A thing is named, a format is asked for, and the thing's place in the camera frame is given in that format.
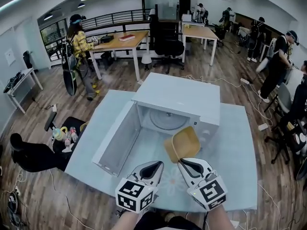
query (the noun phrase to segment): white sneaker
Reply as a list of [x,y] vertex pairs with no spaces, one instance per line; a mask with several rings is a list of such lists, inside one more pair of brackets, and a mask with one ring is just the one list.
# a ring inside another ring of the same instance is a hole
[[270,102],[269,98],[263,99],[260,94],[259,94],[259,98],[262,99],[265,103]]

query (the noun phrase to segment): yellow handle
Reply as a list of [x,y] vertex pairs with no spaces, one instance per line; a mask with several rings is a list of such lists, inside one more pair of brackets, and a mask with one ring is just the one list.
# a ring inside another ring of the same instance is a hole
[[61,129],[60,129],[60,131],[63,131],[65,129],[65,133],[67,133],[67,131],[68,131],[68,129],[67,129],[67,127],[62,127]]

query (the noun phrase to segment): hair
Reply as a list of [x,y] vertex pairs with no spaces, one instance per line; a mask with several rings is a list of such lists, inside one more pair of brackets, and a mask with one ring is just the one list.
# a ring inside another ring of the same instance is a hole
[[79,23],[76,24],[70,24],[68,28],[67,37],[72,38],[72,36],[75,34],[78,34],[79,31],[83,31],[82,26]]

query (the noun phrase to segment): desk leg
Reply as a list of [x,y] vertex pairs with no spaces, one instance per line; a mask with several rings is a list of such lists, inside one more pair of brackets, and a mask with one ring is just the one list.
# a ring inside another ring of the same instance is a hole
[[205,39],[205,44],[203,46],[203,50],[206,50],[206,47],[207,47],[207,39]]
[[211,54],[210,66],[213,65],[213,59],[214,59],[214,54],[215,54],[216,43],[217,43],[217,39],[215,39],[214,44],[213,44],[213,49],[212,49],[212,54]]
[[12,98],[12,100],[15,102],[16,106],[20,109],[20,111],[22,111],[23,114],[25,114],[24,109],[22,108],[22,106],[20,106],[20,104],[18,103],[18,101],[16,100],[16,98],[12,95],[10,95],[10,97]]
[[99,71],[97,62],[96,62],[96,60],[95,60],[95,58],[94,58],[94,53],[93,53],[93,51],[90,51],[90,55],[91,55],[91,59],[92,59],[92,62],[93,62],[93,65],[94,65],[94,68],[95,68],[95,72],[96,72],[96,74],[97,74],[97,77],[98,77],[99,80],[101,80],[102,77],[101,77],[101,74],[100,74],[100,71]]
[[132,49],[132,54],[133,54],[133,61],[134,61],[134,69],[135,69],[136,81],[139,84],[142,84],[142,81],[140,79],[140,70],[139,70],[139,63],[138,63],[138,56],[137,56],[137,53],[136,53],[136,48]]
[[40,84],[36,74],[34,73],[34,71],[32,71],[32,75],[35,78],[35,81],[37,82],[38,86],[40,87],[41,90],[43,90],[43,86]]
[[117,60],[116,51],[113,50],[114,60]]
[[182,53],[182,63],[184,63],[184,57],[186,55],[186,36],[183,35],[182,37],[182,42],[183,42],[183,46],[184,46],[184,50]]
[[261,53],[259,62],[262,62],[262,58],[263,58],[263,55],[264,55],[264,51],[265,51],[265,45],[263,46],[263,49],[262,49],[262,53]]
[[146,36],[146,50],[147,50],[147,53],[149,54],[149,36],[148,36],[148,34]]

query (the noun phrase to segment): red book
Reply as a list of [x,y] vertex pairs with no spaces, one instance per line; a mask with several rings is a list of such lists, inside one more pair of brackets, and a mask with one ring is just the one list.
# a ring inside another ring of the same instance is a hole
[[120,37],[119,40],[122,41],[122,42],[125,42],[125,41],[128,41],[130,39],[134,39],[134,38],[135,38],[135,35],[129,34],[129,35]]

